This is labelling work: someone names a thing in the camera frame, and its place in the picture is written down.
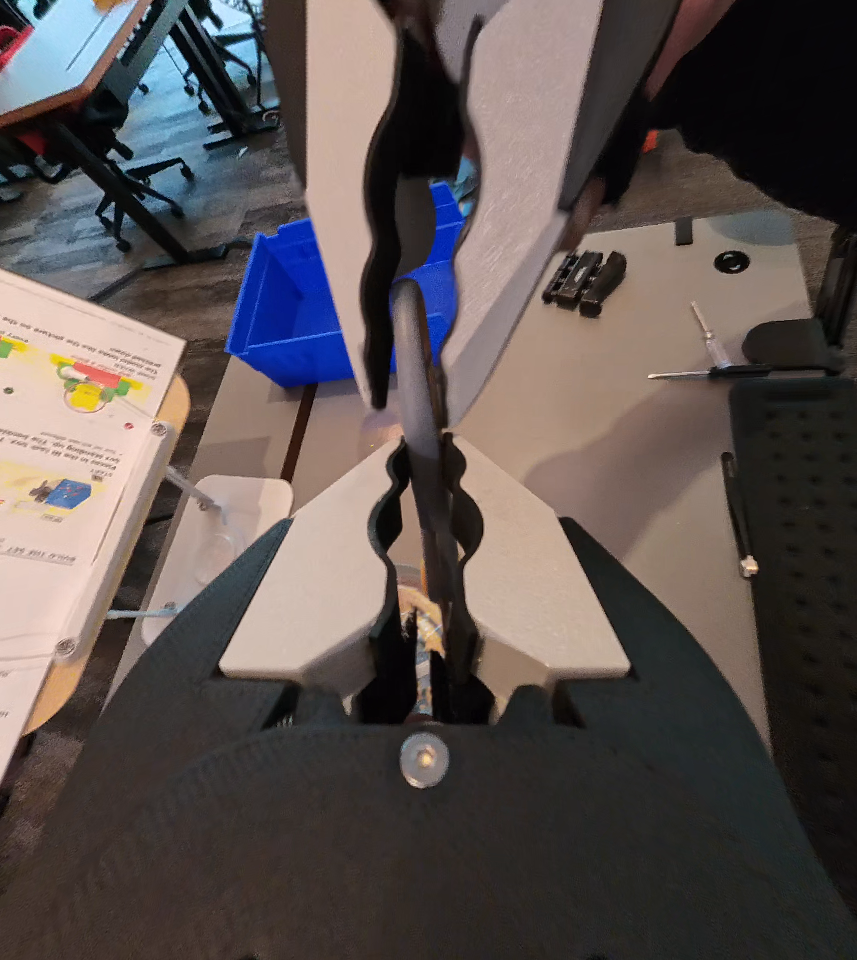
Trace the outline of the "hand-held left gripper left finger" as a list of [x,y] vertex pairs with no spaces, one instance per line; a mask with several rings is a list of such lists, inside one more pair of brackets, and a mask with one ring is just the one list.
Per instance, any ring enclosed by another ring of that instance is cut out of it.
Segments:
[[221,657],[225,676],[358,698],[368,723],[407,719],[411,640],[388,549],[410,479],[396,439],[296,511]]

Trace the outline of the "white instruction board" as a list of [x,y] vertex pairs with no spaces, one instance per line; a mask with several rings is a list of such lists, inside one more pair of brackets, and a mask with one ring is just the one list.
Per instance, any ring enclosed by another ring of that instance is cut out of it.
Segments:
[[0,787],[152,435],[185,342],[0,269]]

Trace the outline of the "long black tweezers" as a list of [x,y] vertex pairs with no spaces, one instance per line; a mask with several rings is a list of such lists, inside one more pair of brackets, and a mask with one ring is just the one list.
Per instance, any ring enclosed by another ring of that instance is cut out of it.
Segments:
[[739,481],[735,455],[729,451],[722,453],[720,464],[734,542],[738,553],[739,573],[743,579],[750,581],[759,573],[759,564],[751,543],[746,500]]

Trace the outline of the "grey desk wooden edge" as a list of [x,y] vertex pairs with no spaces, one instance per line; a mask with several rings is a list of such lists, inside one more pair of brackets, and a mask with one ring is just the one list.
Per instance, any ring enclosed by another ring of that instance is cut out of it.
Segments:
[[188,1],[60,1],[0,72],[0,132],[140,88]]

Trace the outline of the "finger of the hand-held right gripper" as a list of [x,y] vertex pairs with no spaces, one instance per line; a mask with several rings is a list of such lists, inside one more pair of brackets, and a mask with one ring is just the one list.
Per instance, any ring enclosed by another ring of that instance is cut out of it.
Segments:
[[446,421],[479,398],[565,230],[560,206],[602,1],[443,2],[439,52],[464,94],[479,192],[441,354]]
[[391,289],[430,252],[430,187],[395,114],[421,56],[405,2],[305,4],[305,196],[363,402],[386,408]]

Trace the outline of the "black dimpled foam pad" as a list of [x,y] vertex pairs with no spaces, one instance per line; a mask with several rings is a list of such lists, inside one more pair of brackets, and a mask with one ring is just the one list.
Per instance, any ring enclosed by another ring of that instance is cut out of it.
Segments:
[[857,384],[744,380],[730,413],[775,761],[857,915]]

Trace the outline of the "black metal post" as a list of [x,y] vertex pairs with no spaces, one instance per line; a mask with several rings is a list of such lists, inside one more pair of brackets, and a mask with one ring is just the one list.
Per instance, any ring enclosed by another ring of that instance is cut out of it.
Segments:
[[820,322],[830,349],[841,351],[844,348],[856,305],[857,231],[839,225],[831,234],[830,251],[814,309],[814,318]]

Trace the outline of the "person's right hand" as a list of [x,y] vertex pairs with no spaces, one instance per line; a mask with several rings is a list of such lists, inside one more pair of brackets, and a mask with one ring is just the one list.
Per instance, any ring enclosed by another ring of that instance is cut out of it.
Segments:
[[598,211],[617,202],[626,192],[649,132],[653,101],[679,62],[713,29],[718,9],[718,3],[712,1],[680,3],[644,85],[633,94],[612,141],[568,216],[558,245],[560,250],[573,249]]

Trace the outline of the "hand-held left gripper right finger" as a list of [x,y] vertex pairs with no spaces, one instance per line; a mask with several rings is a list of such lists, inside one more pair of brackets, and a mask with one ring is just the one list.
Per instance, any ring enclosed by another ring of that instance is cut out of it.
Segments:
[[439,719],[486,724],[522,688],[617,680],[628,655],[555,511],[467,440],[439,467]]

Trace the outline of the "black rounded block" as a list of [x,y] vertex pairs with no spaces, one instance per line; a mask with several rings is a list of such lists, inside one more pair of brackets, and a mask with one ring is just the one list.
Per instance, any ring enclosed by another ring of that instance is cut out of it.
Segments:
[[841,350],[830,345],[818,318],[760,323],[745,334],[741,353],[748,363],[768,366],[773,372],[785,374],[820,372],[839,376],[846,366]]

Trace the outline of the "grey and yellow scissors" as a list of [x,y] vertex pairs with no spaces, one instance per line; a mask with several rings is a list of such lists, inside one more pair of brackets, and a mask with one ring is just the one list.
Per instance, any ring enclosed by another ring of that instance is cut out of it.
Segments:
[[398,383],[398,411],[418,513],[424,588],[442,607],[453,603],[459,547],[452,532],[451,494],[445,484],[443,416],[435,382],[425,300],[409,274],[435,242],[435,202],[426,179],[401,177],[394,200],[399,258],[390,294]]

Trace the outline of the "person's right forearm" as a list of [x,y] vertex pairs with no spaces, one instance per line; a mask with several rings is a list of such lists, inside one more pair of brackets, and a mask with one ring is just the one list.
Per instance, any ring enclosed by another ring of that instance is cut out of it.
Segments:
[[857,1],[739,1],[682,57],[654,129],[857,232]]

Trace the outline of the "blue plastic bin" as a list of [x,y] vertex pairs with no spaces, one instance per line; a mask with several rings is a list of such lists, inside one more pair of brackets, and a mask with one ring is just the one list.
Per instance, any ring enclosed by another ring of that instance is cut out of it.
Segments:
[[[434,243],[418,282],[434,358],[456,314],[453,257],[465,219],[446,182],[431,186]],[[254,238],[226,352],[286,389],[352,379],[354,371],[310,219]]]

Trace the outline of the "clear maze ball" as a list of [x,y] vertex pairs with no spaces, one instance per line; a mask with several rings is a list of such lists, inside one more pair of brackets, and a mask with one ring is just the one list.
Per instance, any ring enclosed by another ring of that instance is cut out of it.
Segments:
[[433,655],[444,657],[445,654],[441,608],[426,593],[421,569],[405,564],[398,566],[397,583],[401,624],[405,636],[415,641],[417,697],[413,713],[433,718]]

